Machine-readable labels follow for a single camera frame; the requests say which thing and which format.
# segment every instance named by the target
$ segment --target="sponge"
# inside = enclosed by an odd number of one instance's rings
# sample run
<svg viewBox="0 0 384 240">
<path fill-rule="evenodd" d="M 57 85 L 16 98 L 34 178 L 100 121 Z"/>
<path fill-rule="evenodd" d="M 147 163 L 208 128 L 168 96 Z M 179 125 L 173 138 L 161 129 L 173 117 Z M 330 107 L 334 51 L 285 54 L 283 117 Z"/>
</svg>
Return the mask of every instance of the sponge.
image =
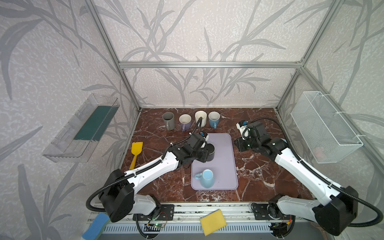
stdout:
<svg viewBox="0 0 384 240">
<path fill-rule="evenodd" d="M 83 233 L 82 237 L 85 240 L 96 240 L 99 238 L 101 233 L 104 231 L 105 226 L 109 222 L 109 216 L 107 216 L 104 213 L 99 213 L 96 218 L 93 220 L 92 224 L 86 230 L 85 233 Z"/>
<path fill-rule="evenodd" d="M 201 226 L 203 227 L 205 236 L 227 225 L 227 222 L 225 221 L 223 213 L 220 209 L 206 217 L 203 217 L 200 219 L 200 222 Z"/>
</svg>

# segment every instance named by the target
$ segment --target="spatula handle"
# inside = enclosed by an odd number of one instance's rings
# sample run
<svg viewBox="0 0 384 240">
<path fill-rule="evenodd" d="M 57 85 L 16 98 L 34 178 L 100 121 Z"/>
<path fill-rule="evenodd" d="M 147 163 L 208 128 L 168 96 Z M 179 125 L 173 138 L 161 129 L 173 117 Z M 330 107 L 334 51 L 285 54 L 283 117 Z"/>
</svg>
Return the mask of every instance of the spatula handle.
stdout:
<svg viewBox="0 0 384 240">
<path fill-rule="evenodd" d="M 135 169 L 135 165 L 136 165 L 136 158 L 137 158 L 137 155 L 135 155 L 133 157 L 133 160 L 132 160 L 132 163 L 131 163 L 131 166 L 129 167 L 130 170 L 133 170 Z"/>
</svg>

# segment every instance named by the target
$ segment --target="spatula head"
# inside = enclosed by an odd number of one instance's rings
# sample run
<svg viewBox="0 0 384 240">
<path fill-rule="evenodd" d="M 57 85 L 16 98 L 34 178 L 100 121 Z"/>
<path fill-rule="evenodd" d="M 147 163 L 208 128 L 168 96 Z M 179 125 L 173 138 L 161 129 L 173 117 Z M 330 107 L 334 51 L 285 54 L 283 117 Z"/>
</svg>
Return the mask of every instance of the spatula head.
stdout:
<svg viewBox="0 0 384 240">
<path fill-rule="evenodd" d="M 139 155 L 143 149 L 143 142 L 133 142 L 132 143 L 132 154 Z"/>
</svg>

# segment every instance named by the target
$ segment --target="gray floor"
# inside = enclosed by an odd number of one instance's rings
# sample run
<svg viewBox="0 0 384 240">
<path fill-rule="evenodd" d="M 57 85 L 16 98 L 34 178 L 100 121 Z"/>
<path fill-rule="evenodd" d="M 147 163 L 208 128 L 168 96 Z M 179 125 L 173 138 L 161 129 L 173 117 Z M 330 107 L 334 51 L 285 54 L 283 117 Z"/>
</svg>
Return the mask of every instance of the gray floor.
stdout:
<svg viewBox="0 0 384 240">
<path fill-rule="evenodd" d="M 161 234 L 157 236 L 156 240 L 170 240 L 170 239 L 183 239 L 183 240 L 276 240 L 276 237 L 269 233 L 212 233 L 208 236 L 204 234 Z M 99 240 L 144 240 L 139 234 L 102 234 Z M 295 223 L 292 232 L 285 237 L 286 240 L 324 240 L 321 232 L 313 227 L 308 222 Z"/>
</svg>

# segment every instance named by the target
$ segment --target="purple mug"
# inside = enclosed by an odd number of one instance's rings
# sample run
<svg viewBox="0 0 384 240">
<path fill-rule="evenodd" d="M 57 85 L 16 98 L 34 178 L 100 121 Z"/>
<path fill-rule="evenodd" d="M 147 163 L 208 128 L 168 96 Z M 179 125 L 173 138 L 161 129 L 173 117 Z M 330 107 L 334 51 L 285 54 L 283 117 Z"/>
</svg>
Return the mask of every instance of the purple mug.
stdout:
<svg viewBox="0 0 384 240">
<path fill-rule="evenodd" d="M 188 114 L 183 114 L 179 117 L 181 131 L 187 131 L 192 126 L 192 118 Z"/>
</svg>

